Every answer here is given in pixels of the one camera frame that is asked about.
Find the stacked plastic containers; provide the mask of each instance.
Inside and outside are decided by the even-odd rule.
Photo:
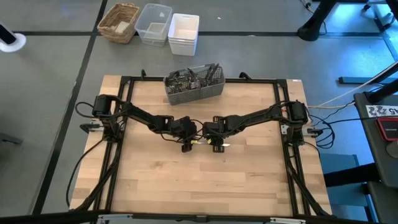
[[[134,28],[144,44],[163,47],[170,28],[171,17],[171,7],[146,4]]]
[[[175,55],[194,56],[198,41],[198,31],[199,16],[175,13],[168,34],[172,53]]]

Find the wooden tabletop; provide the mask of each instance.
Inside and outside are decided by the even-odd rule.
[[[104,76],[100,94],[117,95],[120,78]],[[306,103],[302,82],[287,83],[290,100]],[[215,115],[244,115],[262,110],[274,104],[275,99],[270,84],[226,83],[220,96],[170,106],[163,83],[145,81],[134,83],[131,102],[151,114],[172,115],[175,119],[189,116],[204,122]],[[90,133],[85,150],[101,137],[101,132]],[[305,140],[315,144],[313,138]],[[225,153],[213,153],[208,145],[194,145],[192,151],[183,154],[179,144],[164,141],[147,126],[129,119],[111,210],[292,216],[278,122],[251,126],[227,138],[225,143],[231,144]],[[105,146],[105,142],[101,143],[83,159],[71,208],[79,206],[97,184]],[[331,213],[318,152],[304,145],[300,146],[300,155],[307,188],[322,208]],[[296,193],[299,211],[303,213],[297,186]]]

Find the chair leg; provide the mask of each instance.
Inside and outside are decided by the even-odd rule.
[[[23,140],[12,137],[8,134],[4,134],[4,133],[0,133],[0,141],[4,141],[4,142],[11,142],[14,144],[21,144],[23,142]]]

